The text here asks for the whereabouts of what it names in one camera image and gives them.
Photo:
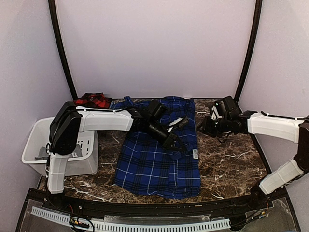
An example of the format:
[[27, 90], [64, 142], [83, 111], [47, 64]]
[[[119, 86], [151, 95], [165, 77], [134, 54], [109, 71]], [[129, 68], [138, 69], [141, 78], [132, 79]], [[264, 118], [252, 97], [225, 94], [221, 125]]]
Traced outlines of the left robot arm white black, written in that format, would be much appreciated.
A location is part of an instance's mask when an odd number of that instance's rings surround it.
[[172, 132], [188, 124], [187, 116], [169, 125], [159, 122], [167, 107], [152, 100], [145, 109], [134, 106], [123, 109], [92, 109], [64, 103], [49, 127], [49, 143], [46, 153], [46, 190], [51, 193], [49, 203], [58, 211], [68, 207], [68, 199], [61, 195], [70, 154], [76, 148], [79, 134], [86, 131], [140, 131], [157, 140], [165, 149], [184, 152], [185, 145]]

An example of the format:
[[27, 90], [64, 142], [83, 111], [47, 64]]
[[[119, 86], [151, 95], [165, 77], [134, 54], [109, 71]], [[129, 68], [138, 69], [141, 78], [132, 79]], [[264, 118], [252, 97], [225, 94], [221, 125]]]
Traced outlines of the blue plaid long sleeve shirt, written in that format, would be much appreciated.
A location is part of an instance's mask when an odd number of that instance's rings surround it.
[[158, 100], [167, 107], [160, 123], [170, 125], [188, 117], [188, 124], [172, 129], [186, 151], [166, 150], [143, 132], [128, 132], [123, 141], [114, 174], [114, 184], [136, 195], [158, 195], [168, 199], [195, 197], [200, 192], [195, 101], [176, 96]]

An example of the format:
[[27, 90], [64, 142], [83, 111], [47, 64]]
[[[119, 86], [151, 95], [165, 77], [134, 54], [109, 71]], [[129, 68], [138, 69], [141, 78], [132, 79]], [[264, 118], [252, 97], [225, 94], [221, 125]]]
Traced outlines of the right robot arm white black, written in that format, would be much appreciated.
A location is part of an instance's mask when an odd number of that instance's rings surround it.
[[248, 134], [256, 138], [281, 140], [294, 145], [296, 154], [272, 170], [252, 188], [246, 205], [256, 210], [270, 195], [309, 172], [309, 118], [272, 115], [264, 111], [242, 111], [231, 96], [215, 101], [198, 131], [225, 140], [229, 135]]

